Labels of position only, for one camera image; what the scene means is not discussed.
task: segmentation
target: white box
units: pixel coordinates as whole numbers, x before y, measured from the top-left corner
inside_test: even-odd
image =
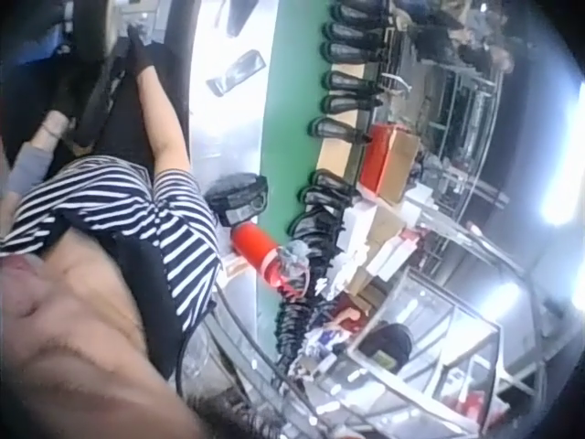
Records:
[[[344,212],[344,228],[339,233],[337,247],[352,254],[367,242],[378,206],[365,199],[357,202]]]

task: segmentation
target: leg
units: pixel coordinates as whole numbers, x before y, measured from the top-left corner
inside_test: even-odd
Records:
[[[0,134],[8,163],[14,164],[20,147],[31,139],[43,122],[69,60],[53,57],[11,69],[0,99]],[[47,178],[54,176],[75,157],[65,145],[55,150]]]
[[[153,43],[148,47],[148,50],[160,81],[163,83],[175,110],[178,111],[176,94],[172,88],[174,83],[173,66],[176,64],[174,55],[162,44]],[[133,75],[126,74],[114,100],[110,117],[101,132],[93,153],[118,157],[144,166],[152,176],[154,174],[154,158],[148,143],[138,98],[138,88]]]

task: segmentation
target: counter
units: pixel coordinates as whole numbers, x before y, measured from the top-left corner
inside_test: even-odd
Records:
[[[219,177],[235,172],[260,173],[264,106],[278,0],[261,0],[237,38],[229,38],[229,2],[202,0],[191,58],[188,131],[193,174],[203,191]],[[206,81],[221,75],[236,59],[257,49],[267,68],[222,98]],[[220,233],[223,252],[228,234]],[[248,270],[229,284],[226,295],[239,317],[257,336],[256,273]]]

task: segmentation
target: cardboard box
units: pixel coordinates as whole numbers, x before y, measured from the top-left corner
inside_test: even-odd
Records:
[[[420,139],[395,125],[376,124],[373,142],[366,150],[360,183],[394,205],[400,203],[409,179]]]

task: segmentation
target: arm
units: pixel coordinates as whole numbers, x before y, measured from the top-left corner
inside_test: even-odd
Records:
[[[58,111],[47,114],[45,121],[28,144],[23,145],[0,199],[0,237],[12,228],[14,214],[22,197],[45,177],[59,138],[69,125],[67,116]]]
[[[153,150],[154,173],[159,175],[169,169],[189,172],[191,165],[185,137],[175,109],[134,27],[128,27],[128,38],[131,43],[130,60],[138,84],[144,125]]]

